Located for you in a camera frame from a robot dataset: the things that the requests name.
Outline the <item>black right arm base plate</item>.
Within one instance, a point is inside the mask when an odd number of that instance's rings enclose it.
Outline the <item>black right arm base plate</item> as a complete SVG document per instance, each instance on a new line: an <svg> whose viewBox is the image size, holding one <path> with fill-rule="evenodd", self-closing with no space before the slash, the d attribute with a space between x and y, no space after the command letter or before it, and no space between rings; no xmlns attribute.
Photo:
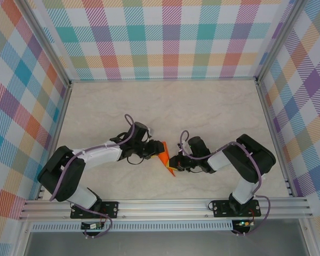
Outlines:
<svg viewBox="0 0 320 256"><path fill-rule="evenodd" d="M215 218L243 218L261 216L259 201L255 199L252 199L243 205L239 205L238 202L236 202L236 205L232 205L229 200L214 200L212 201L212 207Z"/></svg>

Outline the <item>grey metal panel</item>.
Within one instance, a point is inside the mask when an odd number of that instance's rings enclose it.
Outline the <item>grey metal panel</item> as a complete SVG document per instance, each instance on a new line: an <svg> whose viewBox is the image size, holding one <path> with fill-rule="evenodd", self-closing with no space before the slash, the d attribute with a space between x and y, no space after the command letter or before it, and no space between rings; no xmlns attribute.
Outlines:
<svg viewBox="0 0 320 256"><path fill-rule="evenodd" d="M24 256L309 256L298 238L237 237L230 233L115 233L86 239L81 233L33 233Z"/></svg>

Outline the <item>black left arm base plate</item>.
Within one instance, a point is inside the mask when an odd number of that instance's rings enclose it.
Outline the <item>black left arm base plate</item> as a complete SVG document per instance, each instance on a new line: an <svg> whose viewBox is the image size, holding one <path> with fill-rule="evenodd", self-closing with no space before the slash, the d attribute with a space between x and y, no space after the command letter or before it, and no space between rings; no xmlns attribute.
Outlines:
<svg viewBox="0 0 320 256"><path fill-rule="evenodd" d="M105 214L112 219L117 218L119 202L97 201L89 209L83 209L76 204L72 204L70 218L71 219L98 219L101 215L96 212Z"/></svg>

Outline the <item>aluminium table edge rail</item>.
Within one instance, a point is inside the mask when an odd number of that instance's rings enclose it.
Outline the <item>aluminium table edge rail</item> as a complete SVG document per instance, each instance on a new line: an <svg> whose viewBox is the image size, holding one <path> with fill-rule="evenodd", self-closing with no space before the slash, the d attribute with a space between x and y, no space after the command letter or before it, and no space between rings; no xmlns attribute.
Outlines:
<svg viewBox="0 0 320 256"><path fill-rule="evenodd" d="M277 135L277 132L276 132L276 129L275 129L275 126L274 126L274 122L273 122L273 120L271 119L271 116L270 116L270 111L269 111L268 104L267 104L267 102L265 100L265 97L264 97L264 94L262 92L261 85L257 81L255 81L255 88L257 90L257 93L258 93L258 96L259 96L259 100L261 102L263 113L265 115L267 126L269 128L269 133L270 133L270 136L271 136L271 140L272 140L273 145L274 145L274 149L275 149L275 153L276 153L276 156L277 156L277 160L279 162L279 166L281 168L281 171L282 171L282 174L283 174L283 178L284 178L284 181L285 181L289 196L290 197L296 197L295 189L292 186L291 177L290 177L290 174L289 174L288 169L287 169L287 164L286 164L286 161L284 159L283 153L282 153L280 145L279 145L278 135Z"/></svg>
<svg viewBox="0 0 320 256"><path fill-rule="evenodd" d="M120 82L173 82L173 81L256 81L256 77L215 77L215 78L141 78L141 79L72 79L72 84L120 83Z"/></svg>
<svg viewBox="0 0 320 256"><path fill-rule="evenodd" d="M52 154L57 149L57 144L58 144L58 141L59 141L61 129L62 129L63 122L64 122L64 119L65 119L66 111L67 111L67 108L68 108L68 105L69 105L69 101L70 101L72 90L73 90L72 84L68 85L67 89L66 89L66 94L65 94L64 101L63 101L63 105L62 105L62 108L61 108L61 112L60 112L59 117L58 117L57 126L55 128L54 137L51 140L50 150L49 150L49 153L48 153L47 159L46 159L47 161L51 158Z"/></svg>

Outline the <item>aluminium frame post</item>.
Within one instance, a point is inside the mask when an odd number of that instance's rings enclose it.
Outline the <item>aluminium frame post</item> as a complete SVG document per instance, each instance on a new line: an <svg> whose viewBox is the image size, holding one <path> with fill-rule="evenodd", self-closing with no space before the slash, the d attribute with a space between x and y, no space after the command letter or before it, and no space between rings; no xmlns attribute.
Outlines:
<svg viewBox="0 0 320 256"><path fill-rule="evenodd" d="M32 8L28 4L27 0L14 0L17 7L21 11L22 15L26 19L27 23L31 27L35 37L40 43L42 49L45 51L48 56L51 64L53 64L57 74L65 82L67 87L71 87L71 80L67 75L63 65L61 64L58 56L56 55L48 37L46 36L42 26L39 24L37 18L35 17Z"/></svg>
<svg viewBox="0 0 320 256"><path fill-rule="evenodd" d="M253 75L257 86L269 72L307 2L308 0L282 0L269 27L265 44L259 52L258 65Z"/></svg>

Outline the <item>orange cloth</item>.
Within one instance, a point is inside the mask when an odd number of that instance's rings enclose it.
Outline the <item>orange cloth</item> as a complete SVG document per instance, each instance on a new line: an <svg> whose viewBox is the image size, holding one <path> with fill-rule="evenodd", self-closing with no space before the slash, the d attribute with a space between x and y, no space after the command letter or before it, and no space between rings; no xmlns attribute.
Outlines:
<svg viewBox="0 0 320 256"><path fill-rule="evenodd" d="M158 158L161 160L161 162L164 164L164 166L167 168L167 170L175 177L174 170L169 167L169 151L167 148L167 144L165 141L162 141L162 144L164 146L164 152L160 153L158 155Z"/></svg>

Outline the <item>aluminium mounting rail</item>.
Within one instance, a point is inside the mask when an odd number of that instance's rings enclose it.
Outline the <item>aluminium mounting rail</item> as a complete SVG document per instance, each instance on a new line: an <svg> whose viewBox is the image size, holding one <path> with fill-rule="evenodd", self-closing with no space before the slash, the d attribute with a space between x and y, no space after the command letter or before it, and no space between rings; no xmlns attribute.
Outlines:
<svg viewBox="0 0 320 256"><path fill-rule="evenodd" d="M304 197L275 197L268 202L257 198L261 216L270 219L302 219L313 217ZM117 220L203 220L213 219L212 200L208 199L119 199ZM71 204L46 200L27 201L20 221L71 220Z"/></svg>

